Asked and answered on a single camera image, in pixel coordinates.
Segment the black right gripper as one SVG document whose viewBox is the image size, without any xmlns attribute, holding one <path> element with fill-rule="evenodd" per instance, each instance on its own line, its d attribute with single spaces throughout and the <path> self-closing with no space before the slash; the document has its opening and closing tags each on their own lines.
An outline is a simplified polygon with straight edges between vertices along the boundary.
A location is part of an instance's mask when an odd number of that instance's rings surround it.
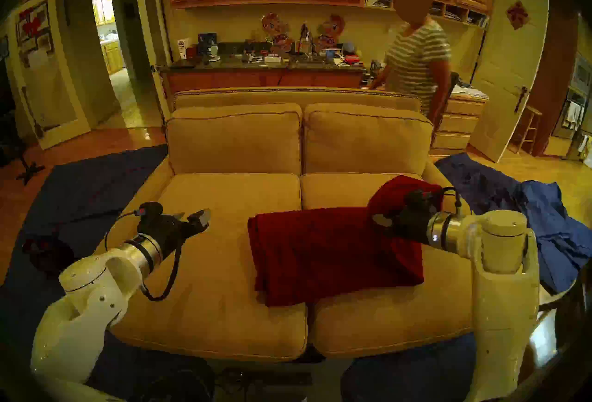
<svg viewBox="0 0 592 402">
<path fill-rule="evenodd" d="M 403 208 L 392 216 L 372 215 L 372 221 L 381 227 L 392 227 L 392 235 L 413 242 L 431 245 L 429 237 L 430 221 L 439 212 L 439 205 L 426 203 L 405 203 Z"/>
</svg>

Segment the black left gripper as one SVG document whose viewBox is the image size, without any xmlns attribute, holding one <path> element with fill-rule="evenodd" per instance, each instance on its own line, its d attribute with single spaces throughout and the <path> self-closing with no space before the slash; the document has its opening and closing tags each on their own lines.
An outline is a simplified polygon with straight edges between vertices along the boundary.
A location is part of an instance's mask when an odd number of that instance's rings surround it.
<svg viewBox="0 0 592 402">
<path fill-rule="evenodd" d="M 148 220 L 148 236 L 157 243 L 161 258 L 167 258 L 187 239 L 205 232 L 210 225 L 209 209 L 189 215 L 186 221 L 184 216 L 185 213 L 161 214 Z"/>
</svg>

